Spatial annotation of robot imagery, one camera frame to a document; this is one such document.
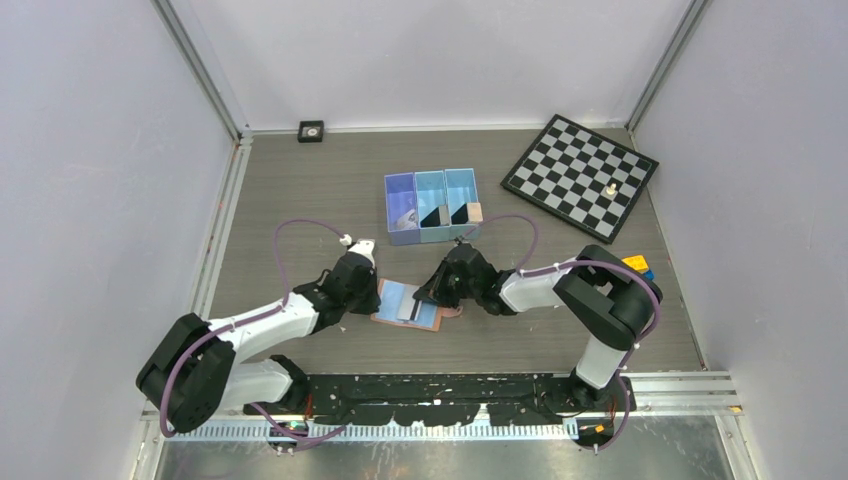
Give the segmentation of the white credit card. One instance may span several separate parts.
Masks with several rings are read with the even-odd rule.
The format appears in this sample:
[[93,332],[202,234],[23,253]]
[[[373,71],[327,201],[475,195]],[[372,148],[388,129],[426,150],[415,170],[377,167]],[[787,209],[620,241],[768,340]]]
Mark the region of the white credit card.
[[397,311],[397,319],[401,322],[418,321],[421,312],[422,301],[417,299],[413,293],[404,293]]

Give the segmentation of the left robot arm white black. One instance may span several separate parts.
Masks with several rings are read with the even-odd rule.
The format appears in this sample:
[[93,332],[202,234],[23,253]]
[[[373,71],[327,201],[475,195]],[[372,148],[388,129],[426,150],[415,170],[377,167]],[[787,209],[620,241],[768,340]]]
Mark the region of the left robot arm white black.
[[371,239],[355,242],[318,280],[244,314],[211,322],[195,313],[179,317],[136,378],[159,410],[163,434],[191,432],[220,410],[251,403],[298,412],[307,398],[305,374],[282,355],[253,358],[334,326],[346,314],[377,312],[374,248]]

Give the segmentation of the brown leather card holder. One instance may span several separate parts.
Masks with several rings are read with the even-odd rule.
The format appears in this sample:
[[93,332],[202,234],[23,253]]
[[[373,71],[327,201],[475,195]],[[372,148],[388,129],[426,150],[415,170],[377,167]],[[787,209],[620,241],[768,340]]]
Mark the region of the brown leather card holder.
[[370,319],[398,327],[437,332],[444,318],[456,318],[463,312],[462,307],[444,308],[429,301],[416,300],[413,298],[416,291],[414,285],[380,279],[380,306]]

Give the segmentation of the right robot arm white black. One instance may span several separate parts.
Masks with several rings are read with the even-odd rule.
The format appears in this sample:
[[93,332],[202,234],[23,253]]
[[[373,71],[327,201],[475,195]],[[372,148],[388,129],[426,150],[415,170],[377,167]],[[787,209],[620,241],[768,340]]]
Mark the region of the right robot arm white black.
[[536,270],[498,270],[471,244],[460,243],[413,297],[443,308],[471,299],[495,316],[568,308],[589,332],[568,388],[574,403],[591,411],[610,398],[610,382],[620,378],[620,369],[654,326],[663,293],[599,245]]

